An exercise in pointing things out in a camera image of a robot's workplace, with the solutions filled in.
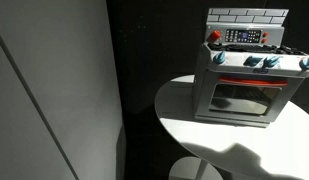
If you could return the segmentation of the middle left blue knob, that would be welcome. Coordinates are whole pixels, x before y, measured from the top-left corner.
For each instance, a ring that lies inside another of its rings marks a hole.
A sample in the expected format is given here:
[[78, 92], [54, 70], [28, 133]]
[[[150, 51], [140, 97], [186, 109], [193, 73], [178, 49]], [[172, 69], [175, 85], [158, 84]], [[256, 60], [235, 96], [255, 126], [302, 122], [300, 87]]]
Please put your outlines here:
[[260, 61], [262, 60], [262, 57], [256, 57], [256, 56], [249, 56], [245, 62], [245, 66], [254, 67], [256, 66]]

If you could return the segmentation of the white round table base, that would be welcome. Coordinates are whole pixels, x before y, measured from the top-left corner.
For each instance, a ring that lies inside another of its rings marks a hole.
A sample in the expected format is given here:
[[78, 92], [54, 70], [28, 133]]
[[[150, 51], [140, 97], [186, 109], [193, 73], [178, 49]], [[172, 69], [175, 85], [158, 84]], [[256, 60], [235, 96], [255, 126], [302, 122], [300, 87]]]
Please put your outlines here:
[[223, 180], [220, 173], [200, 158], [188, 156], [177, 160], [171, 167], [168, 180]]

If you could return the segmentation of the red round timer knob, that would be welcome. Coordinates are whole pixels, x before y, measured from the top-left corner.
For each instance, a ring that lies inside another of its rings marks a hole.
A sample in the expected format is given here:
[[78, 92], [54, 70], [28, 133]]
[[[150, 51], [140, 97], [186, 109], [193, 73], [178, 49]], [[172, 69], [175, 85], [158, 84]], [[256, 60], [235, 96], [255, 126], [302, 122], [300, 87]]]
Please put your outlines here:
[[221, 33], [218, 30], [214, 30], [208, 37], [208, 41], [213, 43], [221, 37]]

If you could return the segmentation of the far right blue knob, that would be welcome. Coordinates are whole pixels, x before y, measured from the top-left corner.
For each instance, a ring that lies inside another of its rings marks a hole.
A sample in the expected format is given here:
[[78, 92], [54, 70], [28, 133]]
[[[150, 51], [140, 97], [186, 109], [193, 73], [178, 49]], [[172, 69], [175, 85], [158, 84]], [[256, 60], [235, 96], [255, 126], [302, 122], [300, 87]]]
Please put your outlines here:
[[309, 70], [309, 57], [302, 59], [299, 65], [302, 70]]

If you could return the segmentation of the middle right blue knob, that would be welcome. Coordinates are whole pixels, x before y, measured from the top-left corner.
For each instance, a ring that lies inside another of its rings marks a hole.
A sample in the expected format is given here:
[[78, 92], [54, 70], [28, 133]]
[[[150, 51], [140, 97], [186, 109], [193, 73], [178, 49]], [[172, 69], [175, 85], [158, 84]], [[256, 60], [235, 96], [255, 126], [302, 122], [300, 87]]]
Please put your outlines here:
[[279, 62], [279, 59], [280, 59], [279, 56], [267, 57], [267, 58], [263, 61], [263, 66], [264, 66], [264, 67], [272, 68], [272, 67], [274, 67], [274, 66]]

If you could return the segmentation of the far left blue knob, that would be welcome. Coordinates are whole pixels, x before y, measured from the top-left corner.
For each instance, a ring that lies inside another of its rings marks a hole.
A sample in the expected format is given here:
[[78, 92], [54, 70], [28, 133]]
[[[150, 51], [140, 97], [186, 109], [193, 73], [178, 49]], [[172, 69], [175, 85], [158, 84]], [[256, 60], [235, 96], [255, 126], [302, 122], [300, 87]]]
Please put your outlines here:
[[215, 64], [222, 64], [224, 61], [226, 60], [226, 56], [225, 56], [225, 52], [222, 51], [218, 54], [216, 54], [214, 57], [213, 57], [213, 62]]

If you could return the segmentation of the blue knob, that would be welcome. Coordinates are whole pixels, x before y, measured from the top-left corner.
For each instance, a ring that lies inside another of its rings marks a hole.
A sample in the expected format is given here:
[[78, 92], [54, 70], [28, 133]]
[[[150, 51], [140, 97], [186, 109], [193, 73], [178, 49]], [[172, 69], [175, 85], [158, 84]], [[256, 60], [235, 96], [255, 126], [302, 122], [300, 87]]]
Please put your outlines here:
[[215, 64], [222, 64], [224, 61], [226, 60], [226, 56], [225, 56], [225, 52], [222, 51], [218, 54], [216, 54], [214, 57], [213, 57], [213, 62]]
[[309, 57], [302, 59], [299, 65], [302, 70], [309, 70]]
[[264, 66], [264, 67], [272, 68], [272, 67], [274, 67], [274, 66], [279, 62], [279, 59], [280, 59], [279, 56], [267, 57], [267, 58], [263, 61], [263, 66]]
[[245, 66], [254, 67], [256, 66], [260, 61], [262, 60], [262, 57], [256, 57], [256, 56], [249, 56], [245, 62]]

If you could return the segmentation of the grey toy stove oven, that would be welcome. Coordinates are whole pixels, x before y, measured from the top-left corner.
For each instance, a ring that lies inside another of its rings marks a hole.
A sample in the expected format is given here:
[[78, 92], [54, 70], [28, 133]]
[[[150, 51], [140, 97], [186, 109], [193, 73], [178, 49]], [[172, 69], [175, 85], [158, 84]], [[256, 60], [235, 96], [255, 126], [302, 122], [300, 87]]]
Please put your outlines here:
[[[193, 111], [200, 120], [216, 123], [266, 127], [274, 122], [297, 91], [309, 70], [299, 63], [308, 54], [282, 44], [286, 9], [211, 8], [207, 13], [204, 42], [200, 46], [193, 83]], [[209, 35], [221, 37], [211, 43]], [[213, 57], [224, 51], [226, 60], [215, 64]], [[245, 66], [249, 56], [262, 57], [254, 67]], [[279, 56], [272, 68], [267, 57]], [[287, 86], [254, 86], [223, 83], [220, 77], [287, 81]]]

